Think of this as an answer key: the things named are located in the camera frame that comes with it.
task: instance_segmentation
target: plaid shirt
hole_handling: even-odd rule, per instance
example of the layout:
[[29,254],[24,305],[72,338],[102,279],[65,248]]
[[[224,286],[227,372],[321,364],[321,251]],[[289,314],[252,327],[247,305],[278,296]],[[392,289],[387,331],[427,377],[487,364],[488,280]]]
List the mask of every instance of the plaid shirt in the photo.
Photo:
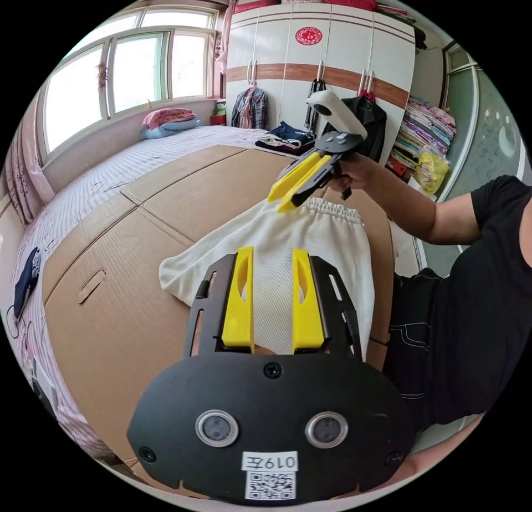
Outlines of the plaid shirt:
[[268,129],[268,97],[264,91],[250,87],[241,92],[234,103],[231,126],[240,128],[244,124],[241,117],[246,100],[250,98],[250,124],[251,128],[259,130]]

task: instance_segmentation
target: wardrobe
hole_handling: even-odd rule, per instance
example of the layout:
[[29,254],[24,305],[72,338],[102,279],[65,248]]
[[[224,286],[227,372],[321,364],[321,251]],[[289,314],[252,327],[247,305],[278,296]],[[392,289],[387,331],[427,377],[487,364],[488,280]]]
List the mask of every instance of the wardrobe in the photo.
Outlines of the wardrobe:
[[[297,3],[237,13],[229,35],[228,123],[236,97],[252,82],[268,95],[269,129],[281,121],[305,129],[315,78],[340,98],[366,89],[387,114],[384,164],[405,112],[415,55],[411,26],[363,9]],[[318,133],[325,124],[320,119]]]

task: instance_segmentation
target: window sill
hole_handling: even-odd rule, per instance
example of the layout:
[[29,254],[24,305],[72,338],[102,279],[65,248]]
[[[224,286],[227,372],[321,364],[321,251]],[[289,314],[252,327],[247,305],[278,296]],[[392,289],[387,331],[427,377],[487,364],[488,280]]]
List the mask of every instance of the window sill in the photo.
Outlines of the window sill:
[[200,102],[215,102],[216,100],[219,100],[219,97],[206,97],[206,96],[195,96],[191,98],[178,98],[174,100],[161,100],[158,102],[152,102],[151,107],[147,107],[147,105],[134,107],[132,109],[128,109],[126,111],[123,111],[122,113],[119,113],[118,115],[115,115],[112,119],[108,120],[101,120],[99,122],[96,122],[95,124],[92,124],[91,126],[88,126],[85,130],[82,130],[78,132],[76,135],[72,136],[70,139],[67,139],[64,143],[59,145],[57,148],[55,148],[52,152],[50,152],[45,159],[43,159],[43,165],[42,170],[45,171],[47,166],[54,161],[58,156],[63,154],[65,151],[69,150],[71,147],[79,144],[82,142],[86,137],[89,137],[98,131],[100,131],[103,128],[107,128],[109,126],[113,126],[115,124],[118,124],[130,117],[133,117],[135,115],[138,115],[140,113],[144,113],[147,115],[150,111],[156,111],[158,109],[163,109],[165,107],[180,107],[183,105],[188,104],[196,104]]

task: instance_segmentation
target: person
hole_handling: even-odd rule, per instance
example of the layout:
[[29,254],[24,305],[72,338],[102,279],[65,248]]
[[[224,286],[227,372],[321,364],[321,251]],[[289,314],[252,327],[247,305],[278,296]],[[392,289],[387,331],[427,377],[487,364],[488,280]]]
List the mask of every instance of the person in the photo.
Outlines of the person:
[[532,187],[498,177],[434,203],[354,154],[329,187],[364,190],[400,228],[431,244],[468,246],[448,277],[395,275],[383,373],[416,432],[489,409],[532,331]]

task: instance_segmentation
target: black jacket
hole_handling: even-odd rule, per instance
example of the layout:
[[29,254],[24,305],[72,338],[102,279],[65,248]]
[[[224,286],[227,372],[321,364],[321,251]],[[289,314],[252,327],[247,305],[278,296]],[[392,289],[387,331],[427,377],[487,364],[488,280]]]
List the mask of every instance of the black jacket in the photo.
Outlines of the black jacket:
[[[365,96],[343,98],[342,102],[355,114],[367,131],[367,139],[358,151],[374,161],[379,161],[386,135],[386,111]],[[329,131],[334,131],[334,128],[327,123],[322,135]]]

